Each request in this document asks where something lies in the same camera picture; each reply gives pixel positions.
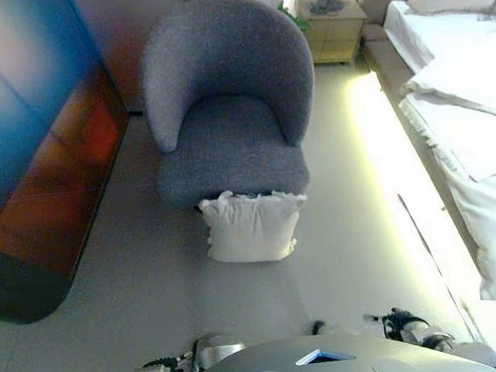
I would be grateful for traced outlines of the dark right robot hand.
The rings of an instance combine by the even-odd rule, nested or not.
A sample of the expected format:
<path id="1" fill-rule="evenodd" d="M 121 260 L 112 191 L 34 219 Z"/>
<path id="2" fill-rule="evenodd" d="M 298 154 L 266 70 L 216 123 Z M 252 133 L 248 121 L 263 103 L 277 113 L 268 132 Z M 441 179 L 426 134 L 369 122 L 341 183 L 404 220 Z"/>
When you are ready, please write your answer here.
<path id="1" fill-rule="evenodd" d="M 322 319 L 319 319 L 311 323 L 308 335 L 310 336 L 325 335 L 332 333 L 332 330 L 333 328 L 329 323 L 323 321 Z"/>

